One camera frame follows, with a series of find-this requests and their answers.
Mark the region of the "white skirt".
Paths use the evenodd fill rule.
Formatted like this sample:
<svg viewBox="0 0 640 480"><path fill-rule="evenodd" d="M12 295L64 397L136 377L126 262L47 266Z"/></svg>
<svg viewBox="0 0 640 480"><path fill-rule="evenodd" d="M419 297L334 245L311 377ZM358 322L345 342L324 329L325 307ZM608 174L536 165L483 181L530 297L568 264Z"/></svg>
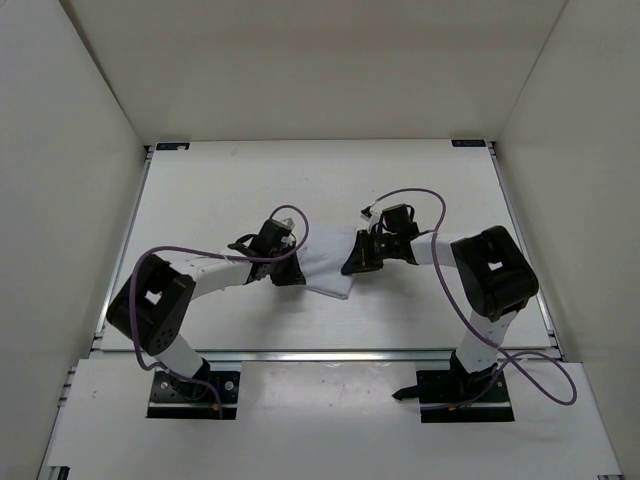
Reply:
<svg viewBox="0 0 640 480"><path fill-rule="evenodd" d="M349 297L353 277L342 273L356 242L355 226L324 225L311 228L297 252L307 291L338 300Z"/></svg>

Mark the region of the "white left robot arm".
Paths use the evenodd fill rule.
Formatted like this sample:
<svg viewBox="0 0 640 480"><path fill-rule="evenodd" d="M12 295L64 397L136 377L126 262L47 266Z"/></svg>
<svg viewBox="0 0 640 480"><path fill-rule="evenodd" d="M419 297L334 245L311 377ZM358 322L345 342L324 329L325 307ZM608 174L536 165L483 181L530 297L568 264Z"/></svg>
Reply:
<svg viewBox="0 0 640 480"><path fill-rule="evenodd" d="M133 342L137 357L153 357L173 387L197 398L213 387L208 362L180 335L190 303L265 278L278 287L305 285L293 230L292 219L269 218L258 233L229 244L225 255L169 262L152 252L138 261L111 301L106 320Z"/></svg>

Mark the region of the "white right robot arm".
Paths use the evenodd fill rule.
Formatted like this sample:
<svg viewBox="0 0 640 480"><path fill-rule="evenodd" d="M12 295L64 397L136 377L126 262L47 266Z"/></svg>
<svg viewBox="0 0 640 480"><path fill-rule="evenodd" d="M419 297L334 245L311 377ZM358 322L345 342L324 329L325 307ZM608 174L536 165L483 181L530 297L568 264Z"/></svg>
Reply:
<svg viewBox="0 0 640 480"><path fill-rule="evenodd" d="M421 231L415 209L399 204L356 233L354 248L341 273L378 271L386 260L454 269L471 308L463 317L466 332L452 354L449 391L471 400L484 388L484 377L497 365L499 348L517 314L539 290L538 279L509 231L498 225L473 236L443 236Z"/></svg>

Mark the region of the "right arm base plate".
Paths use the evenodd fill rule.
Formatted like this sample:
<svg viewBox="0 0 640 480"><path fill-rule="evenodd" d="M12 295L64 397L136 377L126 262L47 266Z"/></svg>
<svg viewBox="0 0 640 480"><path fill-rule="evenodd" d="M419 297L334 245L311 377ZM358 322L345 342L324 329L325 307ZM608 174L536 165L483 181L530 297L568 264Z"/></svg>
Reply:
<svg viewBox="0 0 640 480"><path fill-rule="evenodd" d="M451 370L418 370L416 384L399 389L392 397L397 401L417 399L424 424L513 422L504 375L488 387L490 380L464 384Z"/></svg>

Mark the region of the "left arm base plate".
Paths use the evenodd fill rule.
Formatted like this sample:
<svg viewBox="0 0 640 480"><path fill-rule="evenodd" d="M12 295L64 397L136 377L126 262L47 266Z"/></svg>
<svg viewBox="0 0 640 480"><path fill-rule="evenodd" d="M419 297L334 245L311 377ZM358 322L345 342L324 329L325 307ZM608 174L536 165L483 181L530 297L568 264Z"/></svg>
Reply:
<svg viewBox="0 0 640 480"><path fill-rule="evenodd" d="M179 380L164 370L154 372L146 417L149 419L235 420L241 367L210 364L207 386Z"/></svg>

